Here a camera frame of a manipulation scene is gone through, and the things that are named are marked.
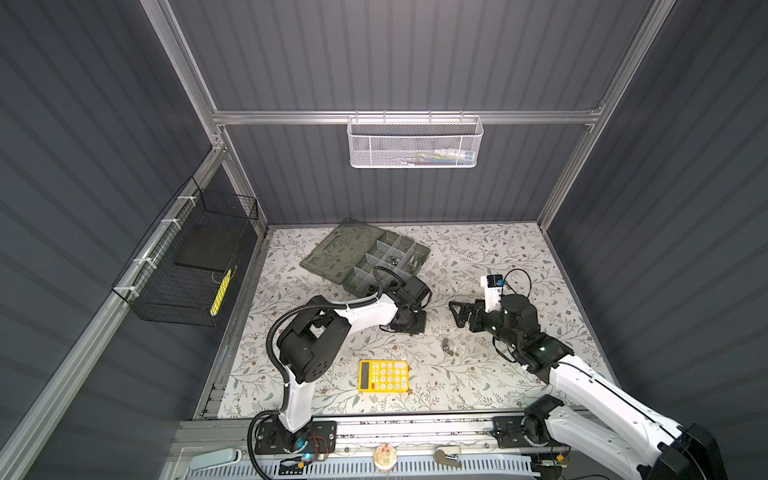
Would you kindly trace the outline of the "green transparent organizer box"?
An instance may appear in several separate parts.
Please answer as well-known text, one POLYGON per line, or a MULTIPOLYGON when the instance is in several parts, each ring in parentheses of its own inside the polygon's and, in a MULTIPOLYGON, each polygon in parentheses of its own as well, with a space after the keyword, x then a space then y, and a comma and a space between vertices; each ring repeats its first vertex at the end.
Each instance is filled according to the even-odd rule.
POLYGON ((356 297, 376 291, 376 279, 387 285, 408 280, 427 261, 431 250, 414 239, 348 218, 334 228, 301 262, 356 297))

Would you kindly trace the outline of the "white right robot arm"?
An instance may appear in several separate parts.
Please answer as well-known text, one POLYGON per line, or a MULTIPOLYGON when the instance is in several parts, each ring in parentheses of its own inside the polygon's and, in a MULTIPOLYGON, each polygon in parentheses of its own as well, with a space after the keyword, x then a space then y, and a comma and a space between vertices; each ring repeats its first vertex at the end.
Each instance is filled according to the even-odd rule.
POLYGON ((720 448, 698 424, 685 427, 644 405, 545 333, 538 312, 520 294, 496 307, 452 301, 456 325, 503 343, 504 359, 552 388, 525 408, 516 433, 534 447, 572 447, 623 479, 724 479, 720 448))

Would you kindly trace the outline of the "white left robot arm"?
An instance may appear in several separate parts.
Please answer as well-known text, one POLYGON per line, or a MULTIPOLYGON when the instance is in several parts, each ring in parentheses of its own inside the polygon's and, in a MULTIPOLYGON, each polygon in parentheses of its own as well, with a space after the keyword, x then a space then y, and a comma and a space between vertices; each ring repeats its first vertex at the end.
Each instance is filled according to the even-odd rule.
POLYGON ((378 279, 374 292, 349 302, 321 295, 283 314, 270 327, 266 348, 281 375, 284 392, 277 418, 289 434, 308 428, 312 420, 315 382, 332 366, 346 339, 360 331, 407 326, 425 318, 432 292, 417 276, 402 280, 389 270, 386 284, 378 279))

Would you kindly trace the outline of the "yellow calculator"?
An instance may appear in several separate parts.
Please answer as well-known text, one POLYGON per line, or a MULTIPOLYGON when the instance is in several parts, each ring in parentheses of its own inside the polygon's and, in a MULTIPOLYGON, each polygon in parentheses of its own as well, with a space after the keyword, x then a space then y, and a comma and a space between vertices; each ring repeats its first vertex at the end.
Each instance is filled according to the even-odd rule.
POLYGON ((407 393, 410 368, 406 361, 362 360, 357 388, 362 393, 407 393))

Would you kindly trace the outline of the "round wooden object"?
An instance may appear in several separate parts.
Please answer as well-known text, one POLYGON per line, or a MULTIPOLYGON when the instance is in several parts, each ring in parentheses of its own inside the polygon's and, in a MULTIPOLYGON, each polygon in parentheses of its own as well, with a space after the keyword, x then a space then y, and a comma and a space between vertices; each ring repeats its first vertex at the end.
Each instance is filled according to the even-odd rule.
POLYGON ((392 471, 398 461, 396 448, 391 444, 381 444, 374 449, 372 459, 378 471, 392 471))

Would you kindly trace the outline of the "light blue flat device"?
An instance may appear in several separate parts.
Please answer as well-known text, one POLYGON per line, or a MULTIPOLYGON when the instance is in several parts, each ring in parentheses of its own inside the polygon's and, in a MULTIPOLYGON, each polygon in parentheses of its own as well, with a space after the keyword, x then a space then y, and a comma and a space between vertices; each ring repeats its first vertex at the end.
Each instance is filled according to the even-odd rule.
POLYGON ((225 448, 193 456, 189 461, 189 471, 203 471, 236 464, 242 460, 243 452, 239 448, 225 448))

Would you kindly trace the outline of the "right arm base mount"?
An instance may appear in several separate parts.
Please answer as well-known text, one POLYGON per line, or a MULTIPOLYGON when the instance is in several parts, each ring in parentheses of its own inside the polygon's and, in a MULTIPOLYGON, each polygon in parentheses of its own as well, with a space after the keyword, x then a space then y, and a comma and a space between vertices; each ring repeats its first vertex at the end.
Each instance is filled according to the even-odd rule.
POLYGON ((552 438, 543 426, 528 427, 524 414, 494 416, 491 435, 499 448, 554 448, 569 450, 570 446, 552 438))

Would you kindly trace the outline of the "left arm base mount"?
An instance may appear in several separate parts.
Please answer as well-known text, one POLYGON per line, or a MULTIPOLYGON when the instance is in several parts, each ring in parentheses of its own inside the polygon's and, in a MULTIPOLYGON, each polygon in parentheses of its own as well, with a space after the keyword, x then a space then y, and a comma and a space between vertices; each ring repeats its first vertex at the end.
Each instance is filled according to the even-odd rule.
POLYGON ((334 421, 310 421, 297 432, 290 432, 279 419, 268 418, 255 427, 253 451, 260 455, 333 453, 337 427, 334 421))

